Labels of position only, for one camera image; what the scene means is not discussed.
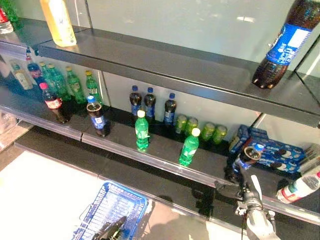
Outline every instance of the sprite bottle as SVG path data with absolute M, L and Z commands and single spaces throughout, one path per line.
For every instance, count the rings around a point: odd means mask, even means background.
M 87 70 L 85 71 L 85 75 L 86 75 L 86 88 L 88 89 L 89 95 L 90 96 L 94 96 L 95 100 L 100 103 L 102 103 L 101 97 L 99 95 L 99 91 L 98 91 L 98 85 L 96 80 L 94 79 L 94 77 L 92 76 L 92 72 Z
M 79 78 L 77 77 L 77 75 L 74 74 L 70 66 L 67 66 L 65 69 L 66 69 L 66 79 L 74 94 L 76 103 L 77 104 L 87 103 L 87 100 L 82 91 Z
M 191 135 L 188 136 L 184 141 L 181 155 L 179 157 L 179 163 L 181 165 L 188 166 L 192 162 L 192 158 L 199 147 L 199 139 L 198 139 L 199 135 L 200 135 L 200 129 L 193 128 Z

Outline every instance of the blue label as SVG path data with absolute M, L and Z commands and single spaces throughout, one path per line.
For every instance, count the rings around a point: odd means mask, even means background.
M 155 106 L 146 107 L 146 116 L 150 118 L 153 118 L 155 116 Z
M 138 115 L 138 110 L 140 110 L 140 106 L 141 105 L 132 105 L 131 104 L 131 113 L 133 114 L 133 116 L 137 116 Z
M 266 59 L 275 64 L 289 65 L 310 33 L 311 30 L 307 28 L 286 23 L 266 54 Z
M 101 117 L 92 116 L 91 121 L 95 129 L 103 129 L 104 126 L 106 125 L 106 120 L 104 116 L 101 116 Z

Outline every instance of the soda can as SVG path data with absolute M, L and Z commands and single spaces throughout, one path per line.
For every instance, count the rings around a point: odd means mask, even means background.
M 214 144 L 220 144 L 227 135 L 227 128 L 223 125 L 218 125 L 213 133 L 212 141 Z
M 212 122 L 205 124 L 203 130 L 201 131 L 201 139 L 203 141 L 208 141 L 214 134 L 216 126 Z
M 194 117 L 190 117 L 188 122 L 186 123 L 184 134 L 186 136 L 190 136 L 192 129 L 198 127 L 198 120 Z
M 185 115 L 179 115 L 175 122 L 175 132 L 181 134 L 187 125 L 187 117 Z

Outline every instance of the green bottle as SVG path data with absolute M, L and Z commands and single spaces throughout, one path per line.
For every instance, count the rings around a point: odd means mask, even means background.
M 52 63 L 48 64 L 48 70 L 51 74 L 52 80 L 54 81 L 56 94 L 58 95 L 58 97 L 62 98 L 62 100 L 64 101 L 70 101 L 71 96 L 68 93 L 64 76 L 56 69 L 56 66 Z
M 39 62 L 41 67 L 42 75 L 45 82 L 48 84 L 49 89 L 52 93 L 57 93 L 55 82 L 53 81 L 53 77 L 51 76 L 46 64 L 44 61 Z
M 200 129 L 192 129 L 191 135 L 186 138 L 179 157 L 179 163 L 183 166 L 188 166 L 192 162 L 192 158 L 195 155 L 199 147 Z
M 139 149 L 146 149 L 149 145 L 148 121 L 145 119 L 145 111 L 138 110 L 138 119 L 135 121 L 136 145 Z
M 97 86 L 97 82 L 92 76 L 92 72 L 87 70 L 85 71 L 86 75 L 86 88 L 88 89 L 89 95 L 94 96 L 95 100 L 100 104 L 103 104 L 101 101 L 101 97 L 99 95 L 99 90 Z
M 65 69 L 66 69 L 66 79 L 74 94 L 76 103 L 86 104 L 87 100 L 85 98 L 84 92 L 82 91 L 79 78 L 77 77 L 77 75 L 74 74 L 70 66 L 67 66 Z

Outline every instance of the cola bottle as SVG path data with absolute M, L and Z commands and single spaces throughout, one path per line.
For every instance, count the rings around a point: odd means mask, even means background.
M 319 22 L 319 0 L 295 0 L 278 37 L 256 69 L 252 83 L 262 89 L 277 85 Z

